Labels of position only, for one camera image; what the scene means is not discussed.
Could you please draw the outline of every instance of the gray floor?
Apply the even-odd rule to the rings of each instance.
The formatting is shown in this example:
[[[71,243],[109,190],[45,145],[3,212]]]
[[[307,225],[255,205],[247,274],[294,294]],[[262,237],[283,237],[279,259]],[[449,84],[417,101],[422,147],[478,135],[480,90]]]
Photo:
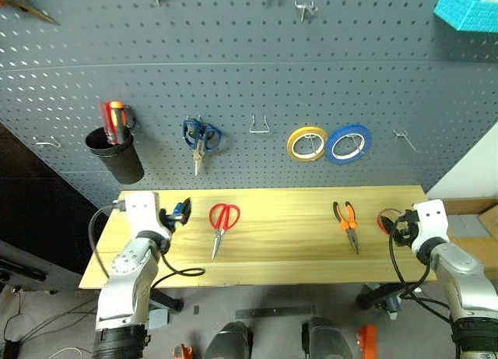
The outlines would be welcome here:
[[[356,330],[366,323],[378,328],[381,358],[454,357],[451,332],[446,323],[412,301],[403,301],[402,312],[394,322],[388,319],[384,311],[375,308],[363,311],[354,301],[360,289],[359,284],[171,289],[168,294],[183,297],[185,308],[180,314],[171,316],[168,326],[151,331],[152,342],[144,355],[147,358],[170,358],[173,347],[184,343],[193,346],[195,353],[199,354],[197,357],[201,357],[200,353],[211,338],[224,324],[234,320],[238,309],[314,305],[318,315],[332,319],[342,331],[354,358],[361,357],[356,345]],[[437,284],[427,284],[423,289],[431,297],[445,299]],[[26,293],[22,298],[23,314],[9,324],[7,337],[18,339],[44,319],[92,297],[96,297],[96,294],[91,291],[60,292],[56,295]],[[89,304],[85,311],[95,305]],[[197,315],[194,314],[195,305],[199,306]],[[5,319],[14,315],[17,309],[16,298],[5,290],[0,295],[0,309],[0,327],[3,327]],[[253,358],[303,358],[300,328],[308,317],[301,315],[246,320],[254,331]],[[47,329],[66,326],[76,319],[79,316],[71,315]],[[91,350],[93,326],[94,315],[90,315],[70,329],[31,340],[22,347],[19,357],[49,358],[57,350],[73,346]],[[77,357],[79,354],[75,351],[66,351],[57,356],[59,359]]]

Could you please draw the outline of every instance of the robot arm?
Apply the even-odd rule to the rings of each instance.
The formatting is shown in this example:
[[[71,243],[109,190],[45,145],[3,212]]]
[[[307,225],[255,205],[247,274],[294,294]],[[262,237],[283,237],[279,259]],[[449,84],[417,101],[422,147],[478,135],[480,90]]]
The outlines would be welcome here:
[[[149,342],[146,323],[157,263],[170,247],[174,224],[187,223],[191,204],[187,199],[166,215],[159,210],[157,194],[143,192],[114,205],[126,211],[132,235],[114,259],[112,275],[100,292],[93,357],[138,358]]]
[[[430,264],[444,285],[452,320],[453,341],[462,359],[498,357],[498,295],[484,276],[482,263],[450,243],[443,202],[417,203],[400,216],[408,230],[395,231],[397,245],[408,245],[423,264]]]

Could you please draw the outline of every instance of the black cup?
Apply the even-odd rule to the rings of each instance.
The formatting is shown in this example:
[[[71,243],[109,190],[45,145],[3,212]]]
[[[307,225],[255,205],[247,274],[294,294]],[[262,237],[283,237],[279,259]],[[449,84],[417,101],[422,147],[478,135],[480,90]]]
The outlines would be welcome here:
[[[86,137],[85,142],[120,183],[134,184],[143,178],[142,163],[133,146],[130,132],[124,143],[111,145],[107,142],[103,128],[98,128]]]

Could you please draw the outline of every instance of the wooden table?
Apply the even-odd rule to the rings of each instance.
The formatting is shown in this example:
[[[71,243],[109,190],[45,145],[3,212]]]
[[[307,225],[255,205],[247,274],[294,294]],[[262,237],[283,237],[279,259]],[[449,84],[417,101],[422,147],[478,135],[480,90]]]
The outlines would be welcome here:
[[[133,192],[122,192],[120,198]],[[200,277],[174,276],[161,287],[197,287],[241,284],[395,282],[398,278],[388,254],[388,236],[376,224],[386,207],[409,209],[426,201],[419,186],[349,188],[272,188],[158,191],[160,205],[171,212],[177,202],[192,200],[188,224],[173,236],[167,258],[177,269],[200,266]],[[332,212],[349,200],[356,210],[359,255],[349,244]],[[242,212],[238,224],[223,238],[215,260],[209,209],[218,202],[232,203]],[[98,243],[107,268],[130,239],[126,213],[114,210]],[[422,276],[424,267],[408,248],[395,249],[407,281]],[[158,278],[169,271],[160,263]],[[434,280],[431,273],[429,280]],[[106,281],[94,257],[81,288],[101,288]]]

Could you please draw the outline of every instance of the gray pegboard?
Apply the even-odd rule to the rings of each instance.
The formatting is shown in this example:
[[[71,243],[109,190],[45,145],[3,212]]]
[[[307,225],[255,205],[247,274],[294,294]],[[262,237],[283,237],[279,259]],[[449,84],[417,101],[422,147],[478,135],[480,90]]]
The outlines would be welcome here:
[[[0,10],[0,121],[98,206],[122,188],[428,189],[496,121],[498,39],[456,33],[432,15],[437,0],[313,0],[320,10],[303,24],[294,0],[32,1],[61,26]],[[100,126],[97,101],[112,99],[139,120],[146,176],[135,185],[84,144]],[[197,177],[187,114],[225,133]],[[267,114],[271,133],[250,134],[251,114]],[[353,164],[287,155],[297,127],[353,123],[373,135]],[[33,136],[63,146],[39,149]]]

